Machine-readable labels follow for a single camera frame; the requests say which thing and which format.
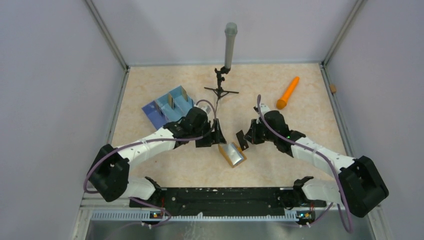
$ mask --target wall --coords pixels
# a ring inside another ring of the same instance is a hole
[[[93,0],[129,65],[319,62],[354,0]]]
[[[368,1],[329,64],[354,148],[374,160],[395,239],[423,239],[424,1]]]
[[[0,1],[0,22],[0,239],[69,239],[123,70],[82,0]]]

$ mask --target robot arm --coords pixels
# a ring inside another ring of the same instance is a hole
[[[90,168],[95,169],[88,180],[106,202],[120,197],[147,200],[156,190],[154,182],[147,178],[129,177],[129,172],[147,159],[189,141],[196,141],[197,148],[227,143],[219,120],[215,118],[211,126],[207,108],[194,106],[180,120],[168,122],[153,134],[129,145],[117,149],[110,144],[101,147]]]
[[[317,152],[326,156],[336,170],[349,210],[353,215],[364,217],[389,195],[376,166],[368,157],[362,156],[356,159],[333,152],[313,142],[305,134],[290,130],[279,111],[270,110],[265,104],[260,105],[260,110],[273,130],[295,144],[276,136],[265,126],[260,117],[251,120],[250,129],[244,138],[252,144],[273,142],[280,152],[306,161],[333,177],[329,164]],[[309,147],[313,151],[296,144]],[[295,181],[294,189],[306,200],[323,200],[342,204],[339,188],[334,181],[305,177]]]

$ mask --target microphone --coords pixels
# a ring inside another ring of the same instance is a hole
[[[225,64],[224,67],[228,70],[231,69],[231,63],[233,61],[233,51],[234,51],[234,40],[236,39],[237,34],[237,24],[234,22],[229,22],[225,26]]]

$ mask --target table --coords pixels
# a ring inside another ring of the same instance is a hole
[[[214,68],[220,65],[131,67],[112,139],[113,146],[129,144],[156,131],[142,107],[182,85],[195,100],[216,102],[204,87],[216,88]],[[217,117],[227,142],[238,145],[236,133],[249,129],[257,95],[276,109],[277,99],[295,76],[300,77],[287,106],[280,110],[289,128],[332,151],[345,154],[333,109],[317,63],[232,65],[222,83],[224,90],[238,91],[218,103]],[[218,146],[195,148],[190,142],[156,155],[138,165],[131,176],[153,178],[161,187],[289,187],[296,179],[314,176],[332,179],[326,173],[277,150],[271,142],[249,145],[247,160],[235,168],[227,163]]]

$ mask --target mini tripod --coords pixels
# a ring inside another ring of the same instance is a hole
[[[207,90],[212,90],[216,96],[218,97],[218,100],[216,101],[218,103],[218,101],[223,98],[224,96],[226,96],[227,94],[238,94],[238,91],[226,91],[221,87],[221,83],[223,81],[225,81],[225,78],[222,76],[222,74],[228,74],[230,72],[231,68],[226,68],[225,66],[221,67],[221,70],[218,71],[218,69],[215,68],[215,73],[216,73],[216,80],[218,82],[218,88],[210,88],[210,87],[204,87],[204,89]]]

